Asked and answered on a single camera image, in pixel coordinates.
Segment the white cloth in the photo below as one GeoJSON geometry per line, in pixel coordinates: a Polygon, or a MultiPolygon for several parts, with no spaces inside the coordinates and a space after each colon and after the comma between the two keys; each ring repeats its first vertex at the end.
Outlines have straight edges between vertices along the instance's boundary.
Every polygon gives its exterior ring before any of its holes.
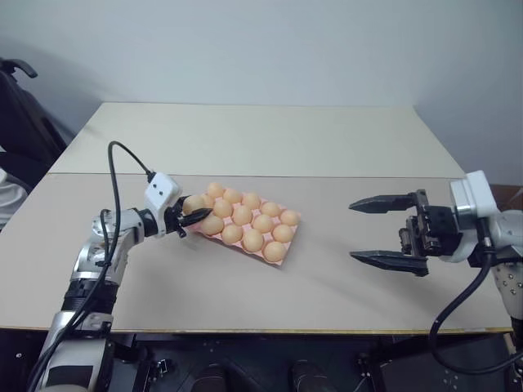
{"type": "Polygon", "coordinates": [[[8,180],[0,183],[0,230],[27,199],[25,189],[8,180]]]}

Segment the floor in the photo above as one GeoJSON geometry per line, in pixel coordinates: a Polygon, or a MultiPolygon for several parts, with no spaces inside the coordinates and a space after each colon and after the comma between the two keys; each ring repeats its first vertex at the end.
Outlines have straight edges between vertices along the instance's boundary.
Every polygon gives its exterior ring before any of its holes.
{"type": "MultiPolygon", "coordinates": [[[[151,392],[189,392],[195,376],[210,363],[220,363],[227,369],[234,392],[289,392],[288,370],[299,359],[316,363],[340,391],[352,392],[362,380],[356,365],[357,355],[374,347],[376,339],[184,336],[147,344],[156,359],[171,359],[175,365],[173,373],[151,386],[151,392]]],[[[135,375],[136,365],[117,361],[110,391],[132,390],[135,375]]],[[[364,381],[358,392],[368,390],[364,381]]]]}

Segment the brown egg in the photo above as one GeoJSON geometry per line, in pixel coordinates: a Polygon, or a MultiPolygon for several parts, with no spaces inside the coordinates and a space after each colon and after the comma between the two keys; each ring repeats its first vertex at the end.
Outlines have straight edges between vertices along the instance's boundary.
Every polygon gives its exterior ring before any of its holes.
{"type": "Polygon", "coordinates": [[[279,215],[279,207],[278,204],[274,202],[266,202],[261,205],[260,209],[262,214],[274,217],[279,215]]]}
{"type": "Polygon", "coordinates": [[[212,198],[220,198],[221,196],[223,196],[223,192],[223,186],[221,186],[221,184],[218,184],[217,182],[212,182],[207,187],[207,194],[212,198]]]}
{"type": "Polygon", "coordinates": [[[183,201],[182,211],[184,215],[189,215],[192,211],[196,211],[205,207],[205,202],[199,194],[193,194],[183,201]]]}
{"type": "Polygon", "coordinates": [[[239,203],[242,201],[242,194],[236,189],[227,188],[223,193],[223,198],[231,204],[239,203]]]}
{"type": "Polygon", "coordinates": [[[242,239],[242,235],[244,235],[244,230],[240,226],[227,225],[221,232],[221,239],[227,245],[232,245],[242,239]]]}
{"type": "Polygon", "coordinates": [[[263,236],[256,229],[250,229],[244,234],[242,239],[242,246],[248,252],[258,252],[263,247],[263,236]]]}
{"type": "Polygon", "coordinates": [[[214,207],[214,198],[210,197],[208,194],[202,194],[202,199],[206,208],[214,207]]]}
{"type": "Polygon", "coordinates": [[[272,236],[276,241],[280,241],[281,243],[288,243],[291,239],[293,239],[294,232],[287,225],[277,225],[275,229],[272,230],[272,236]]]}
{"type": "Polygon", "coordinates": [[[223,230],[223,220],[211,214],[202,220],[200,229],[206,235],[218,234],[223,230]]]}
{"type": "Polygon", "coordinates": [[[289,226],[295,226],[300,223],[300,216],[293,210],[285,210],[279,216],[281,223],[285,223],[289,226]]]}
{"type": "Polygon", "coordinates": [[[274,227],[274,222],[268,215],[259,215],[254,218],[253,228],[258,230],[260,233],[269,233],[274,227]]]}
{"type": "Polygon", "coordinates": [[[219,216],[220,218],[227,218],[232,214],[232,206],[228,201],[222,198],[214,203],[212,212],[214,212],[214,215],[219,216]]]}
{"type": "Polygon", "coordinates": [[[253,212],[247,206],[239,206],[232,213],[232,221],[237,225],[246,225],[253,218],[253,212]]]}
{"type": "Polygon", "coordinates": [[[265,260],[269,263],[277,263],[283,260],[286,251],[287,249],[285,249],[282,243],[273,241],[272,243],[268,243],[265,249],[263,249],[263,257],[265,257],[265,260]]]}
{"type": "Polygon", "coordinates": [[[254,192],[250,192],[244,195],[242,198],[242,204],[249,207],[251,210],[255,210],[260,207],[260,198],[254,192]]]}

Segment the black cable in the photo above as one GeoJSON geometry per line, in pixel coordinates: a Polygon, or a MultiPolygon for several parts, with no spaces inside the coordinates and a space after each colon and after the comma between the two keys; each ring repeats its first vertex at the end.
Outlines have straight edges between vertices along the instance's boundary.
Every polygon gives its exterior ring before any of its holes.
{"type": "MultiPolygon", "coordinates": [[[[484,239],[488,238],[490,241],[490,232],[488,228],[488,223],[486,220],[479,220],[478,225],[478,240],[480,243],[484,243],[484,239]]],[[[437,348],[437,334],[438,331],[441,328],[441,325],[443,322],[460,306],[485,280],[487,275],[489,274],[490,268],[492,267],[492,264],[495,260],[495,249],[492,246],[492,244],[486,244],[483,249],[483,265],[481,266],[480,273],[472,280],[472,282],[459,294],[450,304],[445,307],[440,314],[436,317],[436,320],[434,320],[434,323],[432,324],[431,331],[428,335],[428,344],[429,348],[431,350],[432,355],[434,356],[434,359],[441,364],[442,366],[445,366],[446,368],[456,372],[456,373],[462,373],[462,374],[468,374],[470,376],[479,376],[481,374],[488,374],[488,373],[494,373],[500,370],[503,370],[504,368],[512,365],[517,360],[523,358],[523,351],[520,351],[519,353],[515,353],[510,355],[507,359],[502,361],[501,363],[498,363],[496,365],[488,366],[488,367],[480,367],[477,369],[470,369],[470,368],[464,368],[455,366],[451,363],[446,362],[446,360],[441,356],[441,354],[438,352],[437,348]]]]}
{"type": "Polygon", "coordinates": [[[92,287],[91,291],[87,294],[85,299],[83,300],[82,304],[76,309],[76,311],[73,314],[73,317],[67,322],[67,324],[56,334],[56,338],[53,341],[53,343],[49,346],[49,348],[40,355],[38,358],[38,361],[33,367],[33,370],[31,371],[29,375],[29,388],[28,392],[33,392],[36,390],[36,387],[38,386],[38,383],[40,381],[40,378],[42,377],[43,372],[45,371],[47,367],[47,363],[49,362],[49,359],[51,359],[51,356],[55,353],[56,348],[58,345],[74,330],[76,327],[87,317],[89,314],[88,308],[92,305],[92,302],[94,301],[93,298],[98,291],[98,287],[105,281],[105,276],[107,275],[107,270],[109,269],[111,265],[111,261],[113,260],[114,252],[116,251],[116,246],[118,245],[118,237],[120,235],[120,223],[121,223],[121,209],[120,209],[120,195],[118,192],[118,182],[116,181],[116,171],[114,170],[114,159],[113,159],[113,147],[117,145],[118,147],[122,148],[124,151],[126,151],[131,157],[134,158],[134,160],[144,169],[145,174],[147,175],[148,179],[153,175],[152,171],[149,170],[144,163],[125,145],[118,141],[111,141],[107,147],[107,157],[109,160],[109,170],[110,170],[110,178],[111,178],[111,184],[113,186],[113,196],[114,196],[114,209],[115,209],[115,222],[114,222],[114,233],[113,233],[113,239],[112,241],[109,241],[109,235],[107,234],[107,228],[105,225],[105,214],[107,212],[110,212],[109,210],[101,210],[100,212],[100,222],[101,227],[104,235],[104,266],[98,276],[98,279],[96,280],[94,286],[92,287]]]}

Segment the robotic arm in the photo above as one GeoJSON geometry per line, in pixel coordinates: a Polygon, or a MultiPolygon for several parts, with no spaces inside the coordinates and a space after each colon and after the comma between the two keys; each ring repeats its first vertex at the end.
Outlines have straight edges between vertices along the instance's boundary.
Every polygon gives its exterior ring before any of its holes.
{"type": "Polygon", "coordinates": [[[184,227],[201,221],[211,212],[209,208],[202,208],[184,216],[185,198],[180,198],[181,187],[163,173],[150,172],[148,177],[145,209],[121,211],[118,217],[115,212],[105,211],[93,219],[91,236],[78,254],[61,310],[52,321],[39,362],[30,377],[36,388],[31,385],[29,390],[107,390],[114,355],[114,345],[109,340],[112,310],[129,250],[153,235],[159,238],[177,232],[183,238],[184,227]],[[108,249],[105,236],[111,242],[116,241],[110,265],[105,263],[108,249]],[[72,324],[72,332],[62,336],[67,324],[86,302],[82,315],[72,324]]]}
{"type": "MultiPolygon", "coordinates": [[[[515,346],[519,350],[515,354],[519,360],[511,363],[517,366],[517,373],[522,374],[523,211],[500,212],[482,171],[474,171],[463,180],[452,181],[450,191],[453,207],[430,205],[424,189],[410,194],[365,198],[352,203],[349,208],[359,212],[379,214],[415,207],[417,215],[407,218],[406,226],[400,229],[401,252],[362,251],[351,252],[351,256],[384,270],[411,272],[417,276],[428,274],[427,256],[438,256],[453,263],[468,260],[473,268],[490,268],[511,317],[515,346]]],[[[436,334],[433,332],[437,332],[449,313],[473,293],[483,278],[478,275],[474,286],[471,284],[466,292],[441,312],[431,330],[432,352],[439,362],[449,368],[452,367],[438,358],[436,334]]],[[[463,369],[454,367],[453,370],[459,372],[463,369]]]]}

